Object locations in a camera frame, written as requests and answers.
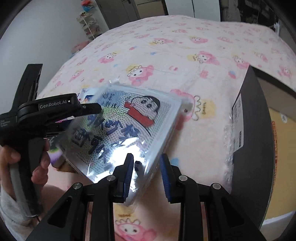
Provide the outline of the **grey sleeve forearm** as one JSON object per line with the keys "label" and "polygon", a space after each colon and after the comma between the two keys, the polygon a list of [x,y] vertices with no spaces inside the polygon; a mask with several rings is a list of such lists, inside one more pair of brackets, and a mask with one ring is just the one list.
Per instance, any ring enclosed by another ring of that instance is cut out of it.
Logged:
{"label": "grey sleeve forearm", "polygon": [[1,186],[1,218],[16,240],[26,240],[34,229],[33,221],[22,215],[14,201]]}

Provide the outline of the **person's left hand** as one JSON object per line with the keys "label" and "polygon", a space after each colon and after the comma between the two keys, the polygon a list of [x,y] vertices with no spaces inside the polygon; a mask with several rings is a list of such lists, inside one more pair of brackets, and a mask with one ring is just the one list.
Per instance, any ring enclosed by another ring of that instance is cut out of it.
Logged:
{"label": "person's left hand", "polygon": [[[33,171],[31,180],[34,184],[43,187],[48,181],[48,167],[50,164],[50,157],[48,155],[48,150],[50,148],[47,139],[44,139],[44,149],[42,152],[42,157],[39,166]],[[20,154],[14,149],[3,146],[1,148],[1,187],[3,190],[14,200],[16,200],[16,195],[11,182],[10,176],[10,165],[20,161]]]}

